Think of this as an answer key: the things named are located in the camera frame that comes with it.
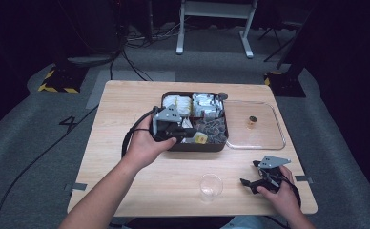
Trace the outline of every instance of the wrist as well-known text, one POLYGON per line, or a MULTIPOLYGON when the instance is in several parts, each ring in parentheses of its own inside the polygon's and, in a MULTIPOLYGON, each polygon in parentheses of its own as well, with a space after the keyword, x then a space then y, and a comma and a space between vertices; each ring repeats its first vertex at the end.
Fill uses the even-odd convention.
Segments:
POLYGON ((142 168, 136 166, 134 163, 131 163, 131 160, 124 156, 115 168, 119 167, 122 171, 125 171, 125 174, 136 175, 142 168))

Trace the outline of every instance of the glass cup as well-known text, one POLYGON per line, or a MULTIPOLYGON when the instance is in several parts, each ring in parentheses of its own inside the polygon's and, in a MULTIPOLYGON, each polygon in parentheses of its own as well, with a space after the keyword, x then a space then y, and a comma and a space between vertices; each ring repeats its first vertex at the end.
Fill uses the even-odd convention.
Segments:
POLYGON ((212 202, 223 191, 223 181, 215 174, 205 174, 200 180, 200 198, 212 202))

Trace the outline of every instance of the white chair leg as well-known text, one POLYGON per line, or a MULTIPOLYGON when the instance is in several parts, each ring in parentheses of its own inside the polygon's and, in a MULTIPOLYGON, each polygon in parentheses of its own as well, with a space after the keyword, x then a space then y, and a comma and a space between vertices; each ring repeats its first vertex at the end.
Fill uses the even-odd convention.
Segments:
POLYGON ((176 54, 183 54, 184 52, 184 24, 185 24, 185 0, 182 0, 181 3, 181 16, 179 18, 179 35, 178 41, 176 43, 176 54))

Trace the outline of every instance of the table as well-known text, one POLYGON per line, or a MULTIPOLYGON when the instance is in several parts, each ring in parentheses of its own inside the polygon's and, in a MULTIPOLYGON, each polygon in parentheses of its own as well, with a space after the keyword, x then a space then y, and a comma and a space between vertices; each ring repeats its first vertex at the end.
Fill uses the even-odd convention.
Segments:
MULTIPOLYGON (((164 152, 136 176, 134 183, 114 214, 117 217, 178 217, 273 215, 275 210, 261 195, 253 195, 241 185, 241 177, 260 179, 253 160, 264 156, 290 158, 287 167, 295 176, 304 176, 291 138, 277 103, 265 85, 212 84, 180 82, 109 81, 92 126, 91 135, 76 183, 87 184, 84 191, 73 190, 68 207, 84 197, 120 160, 123 138, 133 124, 169 91, 225 92, 229 100, 262 101, 271 104, 283 131, 286 145, 282 150, 233 150, 225 146, 218 153, 164 152), (207 173, 223 180, 223 192, 211 203, 199 198, 199 181, 207 173)), ((302 211, 316 213, 318 207, 307 181, 296 182, 302 211)))
POLYGON ((189 16, 209 16, 209 17, 225 17, 246 19, 245 30, 239 32, 245 54, 248 58, 253 58, 254 54, 251 50, 250 43, 247 36, 254 18, 254 13, 257 7, 257 0, 252 1, 251 4, 230 4, 230 3, 215 3, 215 2, 194 2, 182 0, 180 27, 178 41, 176 44, 176 53, 183 54, 184 44, 184 26, 185 15, 189 16))

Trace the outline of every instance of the metal bracket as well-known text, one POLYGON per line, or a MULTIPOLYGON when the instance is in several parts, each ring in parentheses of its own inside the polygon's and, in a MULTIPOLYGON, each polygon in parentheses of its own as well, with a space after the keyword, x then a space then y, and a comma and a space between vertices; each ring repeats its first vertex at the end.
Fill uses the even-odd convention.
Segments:
POLYGON ((259 169, 272 169, 280 165, 290 163, 290 159, 275 157, 275 156, 265 156, 263 160, 258 164, 259 169))

